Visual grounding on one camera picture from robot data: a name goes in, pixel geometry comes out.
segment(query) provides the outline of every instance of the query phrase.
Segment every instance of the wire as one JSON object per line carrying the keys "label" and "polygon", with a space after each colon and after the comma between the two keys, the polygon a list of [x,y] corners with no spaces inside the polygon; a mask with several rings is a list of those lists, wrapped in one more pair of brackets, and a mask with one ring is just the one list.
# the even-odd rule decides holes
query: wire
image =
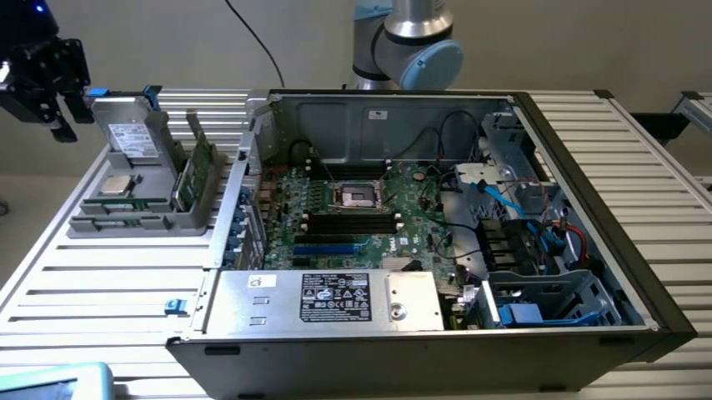
{"label": "wire", "polygon": [[320,164],[324,167],[324,171],[326,171],[326,173],[330,176],[330,181],[334,182],[336,181],[334,175],[332,175],[332,171],[330,171],[329,167],[326,166],[326,162],[324,162],[324,160],[322,160],[322,155],[320,154],[318,150],[314,147],[312,149],[314,150],[314,154],[317,155],[317,158],[320,159]]}
{"label": "wire", "polygon": [[[561,221],[560,220],[553,220],[552,221],[552,224],[557,225],[557,226],[561,226]],[[582,240],[582,251],[579,253],[579,267],[583,268],[583,264],[586,263],[587,261],[587,251],[588,251],[588,244],[587,244],[587,235],[583,234],[583,231],[582,229],[579,229],[578,227],[575,227],[573,225],[571,225],[569,223],[567,224],[567,229],[575,233],[575,235],[579,237],[579,239]]]}
{"label": "wire", "polygon": [[571,255],[575,257],[575,260],[579,261],[579,254],[576,254],[575,243],[571,241],[571,232],[567,232],[567,243],[569,244]]}
{"label": "wire", "polygon": [[443,122],[441,122],[441,129],[440,129],[440,133],[439,133],[439,139],[437,139],[437,155],[439,155],[439,159],[437,161],[441,161],[444,158],[445,158],[445,145],[443,144],[443,133],[445,132],[445,123],[448,122],[448,120],[457,114],[463,114],[463,115],[467,115],[469,117],[469,119],[472,120],[472,123],[475,124],[476,126],[476,145],[480,146],[480,132],[477,130],[477,119],[476,117],[472,115],[472,113],[467,110],[456,110],[453,112],[451,112],[445,118],[443,119]]}
{"label": "wire", "polygon": [[272,52],[268,49],[268,46],[265,46],[265,43],[264,43],[262,39],[260,38],[260,36],[257,36],[256,31],[253,30],[252,26],[248,24],[248,21],[245,21],[245,18],[241,15],[241,13],[236,10],[236,7],[233,7],[233,3],[230,2],[230,0],[225,0],[225,3],[228,4],[228,7],[230,7],[230,11],[233,11],[233,13],[236,14],[236,17],[238,17],[238,19],[242,21],[245,27],[248,28],[248,30],[253,34],[253,37],[256,38],[257,42],[260,43],[260,45],[262,46],[265,52],[268,53],[268,56],[270,57],[272,64],[276,66],[277,75],[280,76],[280,84],[285,88],[285,78],[282,77],[282,71],[280,70],[280,66],[277,65],[276,58],[273,57]]}
{"label": "wire", "polygon": [[389,204],[390,200],[393,200],[396,198],[396,195],[400,193],[400,191],[396,191],[390,196],[389,198],[386,198],[386,200],[382,202],[382,205],[385,206],[386,204]]}
{"label": "wire", "polygon": [[439,137],[439,141],[440,141],[440,137],[441,137],[441,133],[437,131],[437,129],[435,127],[425,127],[423,129],[423,131],[419,133],[419,136],[416,136],[416,139],[413,139],[413,142],[411,142],[409,146],[396,155],[393,156],[390,159],[392,160],[396,160],[397,158],[400,158],[405,153],[409,152],[409,150],[413,148],[413,146],[416,146],[416,143],[419,143],[419,141],[421,140],[423,138],[423,135],[425,135],[427,132],[435,132],[437,137]]}
{"label": "wire", "polygon": [[525,183],[525,182],[536,183],[543,190],[544,207],[543,207],[541,220],[544,222],[547,221],[547,211],[549,209],[549,196],[547,195],[547,188],[544,187],[543,181],[540,181],[536,177],[520,177],[517,180],[515,180],[513,183],[508,185],[508,187],[500,192],[500,194],[504,194],[519,183]]}
{"label": "wire", "polygon": [[583,264],[587,261],[587,236],[583,234],[578,227],[567,226],[568,230],[582,239],[582,254],[579,255],[579,267],[583,268]]}
{"label": "wire", "polygon": [[452,232],[448,232],[448,234],[447,234],[444,237],[441,237],[441,240],[440,240],[440,241],[437,242],[437,244],[436,244],[436,247],[435,247],[436,254],[437,254],[441,258],[445,258],[447,260],[457,260],[459,258],[468,257],[468,256],[471,256],[471,255],[475,254],[475,253],[481,253],[481,252],[483,252],[481,249],[477,249],[477,250],[473,250],[472,252],[467,252],[465,254],[461,254],[460,256],[447,256],[447,255],[444,255],[444,254],[441,253],[441,251],[440,251],[441,244],[443,244],[443,242],[445,241],[445,238],[447,238],[448,236],[451,236],[452,234],[453,234]]}
{"label": "wire", "polygon": [[436,170],[436,172],[437,172],[439,175],[443,175],[443,172],[441,172],[440,168],[436,167],[433,164],[431,164],[431,165],[428,166],[428,168],[425,168],[425,172],[428,172],[428,170],[432,169],[432,168]]}
{"label": "wire", "polygon": [[297,144],[306,144],[310,146],[310,148],[313,147],[312,146],[312,142],[309,139],[296,139],[292,143],[290,143],[290,149],[288,150],[288,165],[290,167],[294,167],[294,160],[292,159],[292,156],[293,156],[293,152],[294,152],[294,148],[297,147]]}

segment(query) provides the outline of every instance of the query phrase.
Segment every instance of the warning label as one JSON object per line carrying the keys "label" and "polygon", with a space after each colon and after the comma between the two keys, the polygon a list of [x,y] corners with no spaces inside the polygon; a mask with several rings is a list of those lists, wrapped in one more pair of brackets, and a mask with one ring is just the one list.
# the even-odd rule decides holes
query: warning label
{"label": "warning label", "polygon": [[300,318],[306,323],[370,321],[368,273],[305,273]]}
{"label": "warning label", "polygon": [[157,146],[151,140],[146,125],[142,123],[111,123],[110,130],[126,157],[158,157]]}

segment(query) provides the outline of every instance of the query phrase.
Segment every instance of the open computer tower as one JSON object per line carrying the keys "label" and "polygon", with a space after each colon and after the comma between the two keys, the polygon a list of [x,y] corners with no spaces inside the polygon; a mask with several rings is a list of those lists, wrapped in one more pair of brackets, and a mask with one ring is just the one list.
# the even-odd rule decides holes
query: open computer tower
{"label": "open computer tower", "polygon": [[525,92],[253,106],[203,325],[167,342],[211,397],[575,391],[696,335]]}

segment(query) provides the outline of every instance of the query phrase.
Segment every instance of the label sticker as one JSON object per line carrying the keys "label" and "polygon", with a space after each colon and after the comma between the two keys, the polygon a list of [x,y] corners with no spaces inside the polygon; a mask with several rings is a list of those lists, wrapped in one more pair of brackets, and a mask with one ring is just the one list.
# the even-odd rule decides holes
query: label sticker
{"label": "label sticker", "polygon": [[248,288],[274,288],[277,286],[277,275],[250,275],[248,277]]}
{"label": "label sticker", "polygon": [[388,111],[369,111],[369,119],[389,119]]}
{"label": "label sticker", "polygon": [[111,136],[129,158],[158,157],[158,150],[149,128],[142,123],[111,123]]}
{"label": "label sticker", "polygon": [[305,273],[300,318],[306,323],[370,321],[368,273]]}

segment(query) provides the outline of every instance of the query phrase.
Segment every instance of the green circuit board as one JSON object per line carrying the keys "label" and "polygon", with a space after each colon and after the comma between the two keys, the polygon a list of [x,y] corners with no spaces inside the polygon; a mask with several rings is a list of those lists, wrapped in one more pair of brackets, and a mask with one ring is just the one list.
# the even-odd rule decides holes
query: green circuit board
{"label": "green circuit board", "polygon": [[[424,197],[435,197],[436,184],[429,182],[435,178],[429,177],[419,182],[413,178],[416,173],[425,174],[427,168],[413,163],[396,165],[386,179],[376,181],[316,181],[310,180],[304,171],[294,168],[266,177],[261,191],[261,208],[269,237],[265,269],[378,269],[384,268],[384,259],[386,266],[409,259],[421,261],[424,269],[432,271],[436,278],[448,279],[456,270],[456,264],[436,254],[428,241],[431,235],[433,243],[439,243],[448,234],[448,228],[425,217],[419,205],[424,189]],[[366,210],[334,207],[334,188],[349,185],[376,187],[381,207]],[[404,226],[393,235],[353,235],[357,254],[310,256],[308,267],[294,267],[293,249],[302,246],[296,244],[296,236],[304,235],[301,219],[305,211],[318,214],[400,213]],[[432,208],[429,215],[444,220],[443,213],[435,212]],[[453,255],[452,247],[441,247],[440,252],[444,256]]]}
{"label": "green circuit board", "polygon": [[174,188],[174,203],[179,211],[187,212],[193,205],[201,202],[211,168],[213,148],[203,131],[199,131],[197,132],[197,146],[190,152],[190,158]]}

